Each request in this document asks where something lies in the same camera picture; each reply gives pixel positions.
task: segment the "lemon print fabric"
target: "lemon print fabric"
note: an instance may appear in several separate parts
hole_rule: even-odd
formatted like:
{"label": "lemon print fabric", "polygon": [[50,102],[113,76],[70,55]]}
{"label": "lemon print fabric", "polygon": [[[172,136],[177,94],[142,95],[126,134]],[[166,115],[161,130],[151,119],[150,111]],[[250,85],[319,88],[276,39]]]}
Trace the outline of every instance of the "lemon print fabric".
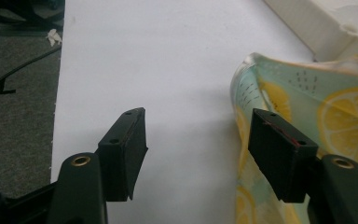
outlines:
{"label": "lemon print fabric", "polygon": [[237,224],[310,223],[308,203],[278,201],[249,153],[252,111],[280,114],[320,146],[319,154],[358,161],[358,55],[339,62],[286,63],[254,53],[236,71],[230,92],[242,142]]}

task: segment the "white tray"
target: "white tray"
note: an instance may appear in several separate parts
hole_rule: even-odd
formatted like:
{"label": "white tray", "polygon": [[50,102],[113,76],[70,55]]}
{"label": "white tray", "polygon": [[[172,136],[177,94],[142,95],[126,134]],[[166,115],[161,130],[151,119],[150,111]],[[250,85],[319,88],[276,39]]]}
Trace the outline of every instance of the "white tray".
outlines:
{"label": "white tray", "polygon": [[317,61],[358,53],[358,0],[265,0]]}

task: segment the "black cable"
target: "black cable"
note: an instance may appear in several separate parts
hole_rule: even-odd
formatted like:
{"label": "black cable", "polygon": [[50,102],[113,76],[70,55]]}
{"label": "black cable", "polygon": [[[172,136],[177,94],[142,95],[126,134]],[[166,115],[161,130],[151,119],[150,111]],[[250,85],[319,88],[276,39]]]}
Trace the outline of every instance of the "black cable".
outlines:
{"label": "black cable", "polygon": [[55,52],[61,50],[61,48],[62,48],[62,46],[59,46],[59,47],[55,48],[54,50],[51,50],[51,51],[49,51],[49,52],[47,52],[47,53],[44,53],[44,54],[40,55],[39,57],[36,57],[36,58],[32,59],[31,61],[28,61],[28,62],[26,62],[26,63],[23,63],[22,65],[16,67],[15,69],[11,70],[10,72],[8,72],[8,73],[4,74],[2,77],[0,77],[0,82],[1,82],[2,80],[4,80],[5,78],[10,77],[10,76],[13,75],[14,73],[20,71],[22,68],[24,68],[24,67],[30,65],[31,63],[35,63],[35,62],[37,62],[37,61],[39,61],[39,60],[41,60],[41,59],[43,59],[43,58],[48,57],[50,54],[55,53]]}

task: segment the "table top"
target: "table top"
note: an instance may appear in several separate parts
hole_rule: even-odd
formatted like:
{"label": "table top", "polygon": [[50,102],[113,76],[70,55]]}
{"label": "table top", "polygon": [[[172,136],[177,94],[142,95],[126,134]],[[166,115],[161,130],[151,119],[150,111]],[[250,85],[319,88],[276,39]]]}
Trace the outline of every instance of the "table top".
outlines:
{"label": "table top", "polygon": [[109,203],[110,222],[234,223],[241,140],[229,85],[252,52],[312,60],[262,1],[67,0],[51,181],[144,107],[149,150],[134,200]]}

